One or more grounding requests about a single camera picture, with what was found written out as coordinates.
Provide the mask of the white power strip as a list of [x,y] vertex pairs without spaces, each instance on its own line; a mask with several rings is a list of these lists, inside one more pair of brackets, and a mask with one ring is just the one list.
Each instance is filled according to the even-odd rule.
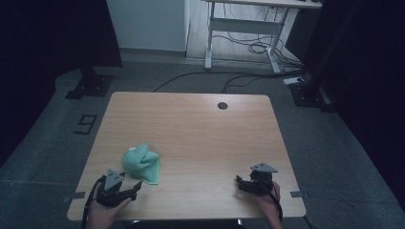
[[302,77],[292,77],[283,80],[284,85],[291,85],[297,83],[303,83],[305,80]]

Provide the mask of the person's left hand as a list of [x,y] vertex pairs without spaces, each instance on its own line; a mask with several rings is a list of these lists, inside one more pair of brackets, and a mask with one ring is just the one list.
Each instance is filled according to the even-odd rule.
[[118,206],[109,208],[99,204],[96,200],[93,200],[89,207],[88,221],[108,221],[113,224],[117,215],[125,209],[131,201],[130,198],[127,198]]

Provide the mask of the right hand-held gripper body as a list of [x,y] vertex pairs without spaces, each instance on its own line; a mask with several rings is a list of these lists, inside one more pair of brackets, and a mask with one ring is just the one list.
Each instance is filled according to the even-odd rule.
[[277,170],[272,166],[262,162],[250,167],[250,180],[253,182],[254,194],[267,194],[270,193],[274,187],[272,181],[272,174],[277,173]]

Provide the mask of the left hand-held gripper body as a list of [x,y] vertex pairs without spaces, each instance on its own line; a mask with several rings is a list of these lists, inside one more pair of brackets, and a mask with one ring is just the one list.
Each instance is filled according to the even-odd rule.
[[134,201],[138,193],[129,196],[123,194],[123,191],[120,190],[123,180],[124,177],[122,177],[120,173],[109,169],[107,175],[102,177],[101,187],[97,191],[96,201],[106,207],[116,207],[127,198]]

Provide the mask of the green towel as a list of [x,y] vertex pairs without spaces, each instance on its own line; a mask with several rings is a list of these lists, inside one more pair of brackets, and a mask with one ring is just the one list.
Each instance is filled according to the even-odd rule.
[[130,147],[123,156],[122,167],[125,173],[149,185],[159,184],[160,157],[148,144]]

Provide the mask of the person's right hand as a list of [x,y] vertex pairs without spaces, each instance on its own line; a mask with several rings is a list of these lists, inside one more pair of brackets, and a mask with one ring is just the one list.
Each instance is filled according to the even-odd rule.
[[280,221],[280,213],[278,210],[278,203],[280,200],[280,186],[275,181],[273,181],[273,189],[270,193],[274,196],[274,199],[272,199],[269,195],[256,196],[256,202],[269,221]]

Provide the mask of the black stand base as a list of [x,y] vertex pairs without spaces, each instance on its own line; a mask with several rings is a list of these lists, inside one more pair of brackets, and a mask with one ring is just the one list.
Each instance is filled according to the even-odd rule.
[[297,107],[318,108],[324,113],[335,113],[333,98],[324,86],[291,84],[289,87],[294,104]]
[[81,79],[76,87],[69,91],[66,99],[81,99],[83,96],[104,97],[114,81],[112,75],[97,74],[92,66],[84,66],[80,69]]

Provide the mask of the white desk frame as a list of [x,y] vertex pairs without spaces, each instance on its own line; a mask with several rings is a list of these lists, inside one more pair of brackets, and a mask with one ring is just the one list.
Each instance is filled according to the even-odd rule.
[[[208,17],[208,40],[205,48],[204,68],[210,70],[212,68],[212,38],[214,31],[229,31],[251,34],[266,34],[273,35],[270,48],[266,51],[270,62],[271,69],[275,73],[280,73],[279,64],[275,50],[280,40],[282,30],[290,9],[316,9],[322,8],[319,0],[204,0],[211,5],[211,10]],[[219,18],[215,16],[216,4],[239,4],[239,5],[254,5],[284,8],[285,12],[282,18],[277,22],[244,20],[244,19],[229,19]]]

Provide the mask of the white cabinet panel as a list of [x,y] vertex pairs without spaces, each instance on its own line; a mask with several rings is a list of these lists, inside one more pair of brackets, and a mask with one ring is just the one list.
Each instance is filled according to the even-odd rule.
[[118,46],[185,52],[191,0],[107,0]]

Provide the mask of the dark curtain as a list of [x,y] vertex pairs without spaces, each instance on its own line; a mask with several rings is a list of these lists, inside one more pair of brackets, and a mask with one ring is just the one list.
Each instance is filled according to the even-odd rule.
[[305,63],[405,211],[405,0],[319,0]]
[[0,166],[48,105],[58,76],[120,65],[107,0],[0,0]]

